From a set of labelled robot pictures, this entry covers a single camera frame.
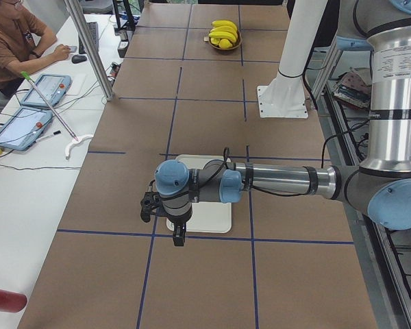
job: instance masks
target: keyboard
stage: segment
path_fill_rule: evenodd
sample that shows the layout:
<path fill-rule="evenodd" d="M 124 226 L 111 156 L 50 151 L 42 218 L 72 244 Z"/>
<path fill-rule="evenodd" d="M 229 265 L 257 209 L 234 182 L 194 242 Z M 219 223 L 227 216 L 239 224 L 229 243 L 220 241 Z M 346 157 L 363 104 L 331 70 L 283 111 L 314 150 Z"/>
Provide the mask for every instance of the keyboard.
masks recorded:
<path fill-rule="evenodd" d="M 99 51 L 99 28 L 97 22 L 87 22 L 88 29 L 90 30 L 91 39 L 93 44 L 96 47 L 96 50 Z M 79 53 L 86 53 L 84 45 L 82 44 L 81 38 L 79 38 Z"/>

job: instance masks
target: brown t-shirt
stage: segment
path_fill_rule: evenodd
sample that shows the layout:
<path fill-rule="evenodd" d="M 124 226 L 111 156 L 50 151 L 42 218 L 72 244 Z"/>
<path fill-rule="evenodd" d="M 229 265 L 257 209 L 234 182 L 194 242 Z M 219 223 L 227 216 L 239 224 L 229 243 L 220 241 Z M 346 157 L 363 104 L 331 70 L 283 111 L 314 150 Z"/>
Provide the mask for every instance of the brown t-shirt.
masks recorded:
<path fill-rule="evenodd" d="M 46 25 L 26 8 L 23 8 L 20 19 L 9 25 L 0 23 L 0 89 L 5 88 L 7 82 L 19 78 L 5 67 L 13 60 L 29 60 L 30 52 L 35 48 L 32 33 L 42 36 L 45 28 Z"/>

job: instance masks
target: red bottle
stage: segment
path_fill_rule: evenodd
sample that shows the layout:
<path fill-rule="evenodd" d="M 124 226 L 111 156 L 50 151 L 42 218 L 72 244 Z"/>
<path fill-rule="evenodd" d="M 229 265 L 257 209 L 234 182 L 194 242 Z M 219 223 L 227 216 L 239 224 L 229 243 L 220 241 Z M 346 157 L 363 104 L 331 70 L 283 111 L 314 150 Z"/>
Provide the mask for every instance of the red bottle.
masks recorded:
<path fill-rule="evenodd" d="M 27 298 L 21 293 L 0 289 L 0 311 L 17 313 L 24 309 Z"/>

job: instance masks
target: white desk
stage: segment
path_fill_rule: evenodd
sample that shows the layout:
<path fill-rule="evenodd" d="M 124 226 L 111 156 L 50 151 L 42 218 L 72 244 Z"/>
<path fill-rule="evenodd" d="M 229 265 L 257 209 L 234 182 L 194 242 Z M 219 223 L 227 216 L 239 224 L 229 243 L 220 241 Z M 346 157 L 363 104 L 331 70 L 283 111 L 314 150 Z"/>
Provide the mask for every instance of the white desk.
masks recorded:
<path fill-rule="evenodd" d="M 99 55 L 103 66 L 107 69 L 112 62 L 120 63 L 117 53 L 120 38 L 114 35 L 110 16 L 86 15 L 86 19 L 99 24 Z M 59 43 L 78 45 L 77 32 L 70 18 L 58 32 Z M 47 53 L 52 52 L 57 44 Z M 97 81 L 89 60 L 72 64 L 68 59 L 47 67 L 41 73 L 66 74 L 72 78 L 78 73 L 86 74 L 79 95 L 66 96 L 62 103 L 83 95 Z M 23 82 L 21 88 L 28 86 L 27 82 Z M 97 87 L 89 96 L 64 111 L 62 117 L 77 135 L 93 134 L 104 103 L 103 92 Z M 4 114 L 14 114 L 17 108 L 18 101 L 13 97 L 0 115 L 0 123 L 8 120 Z M 56 130 L 62 133 L 40 141 L 25 152 L 14 151 L 0 159 L 0 164 L 18 168 L 81 167 L 88 141 L 74 147 L 70 160 L 65 160 L 64 149 L 71 142 L 71 137 L 57 119 L 53 120 L 45 134 Z M 0 167 L 0 289 L 30 297 L 78 173 L 79 170 L 17 171 Z M 15 329 L 23 312 L 0 312 L 0 329 Z"/>

